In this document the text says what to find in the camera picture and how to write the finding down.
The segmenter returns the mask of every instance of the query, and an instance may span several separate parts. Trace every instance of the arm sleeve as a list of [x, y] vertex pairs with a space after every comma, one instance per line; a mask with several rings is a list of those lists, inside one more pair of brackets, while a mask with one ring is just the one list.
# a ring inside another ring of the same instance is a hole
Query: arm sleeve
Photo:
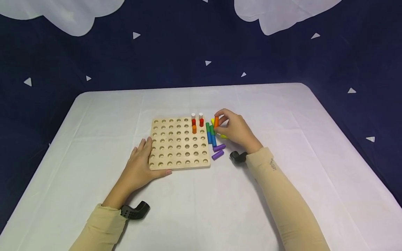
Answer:
[[111, 251], [126, 222], [120, 210], [98, 204], [70, 251]]
[[270, 150], [262, 148], [247, 155], [246, 163], [263, 190], [285, 250], [329, 251], [316, 218]]

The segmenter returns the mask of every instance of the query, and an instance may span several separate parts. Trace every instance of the cylindrical block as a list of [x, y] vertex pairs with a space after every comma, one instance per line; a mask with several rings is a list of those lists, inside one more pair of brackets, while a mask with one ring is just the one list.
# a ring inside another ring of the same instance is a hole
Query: cylindrical block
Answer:
[[215, 131], [213, 129], [213, 125], [209, 126], [209, 131], [211, 132], [211, 135], [215, 135]]
[[221, 157], [223, 154], [224, 154], [224, 151], [220, 150], [219, 152], [217, 152], [214, 155], [212, 155], [212, 159], [216, 160], [217, 158]]
[[222, 144], [222, 145], [218, 145], [216, 147], [213, 147], [212, 150], [214, 151], [214, 153], [216, 153], [217, 151], [223, 150], [225, 148], [226, 148], [226, 145]]
[[215, 117], [215, 119], [214, 119], [214, 124], [213, 124], [213, 127], [215, 128], [215, 127], [218, 127], [219, 126], [219, 117]]
[[207, 132], [207, 137], [208, 137], [208, 144], [212, 144], [211, 132]]
[[212, 147], [216, 147], [216, 138], [215, 138], [215, 134], [211, 135], [211, 141], [212, 141]]

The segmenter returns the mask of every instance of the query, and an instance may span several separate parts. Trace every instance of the white cloud cutout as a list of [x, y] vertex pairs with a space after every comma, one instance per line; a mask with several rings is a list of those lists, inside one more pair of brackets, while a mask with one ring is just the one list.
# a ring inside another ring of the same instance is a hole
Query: white cloud cutout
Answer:
[[339, 2], [340, 0], [234, 0], [234, 9], [244, 21], [258, 19], [261, 30], [268, 36], [329, 10]]
[[62, 31], [83, 36], [92, 28], [95, 17], [117, 11], [124, 0], [0, 0], [0, 14], [28, 20], [46, 17]]

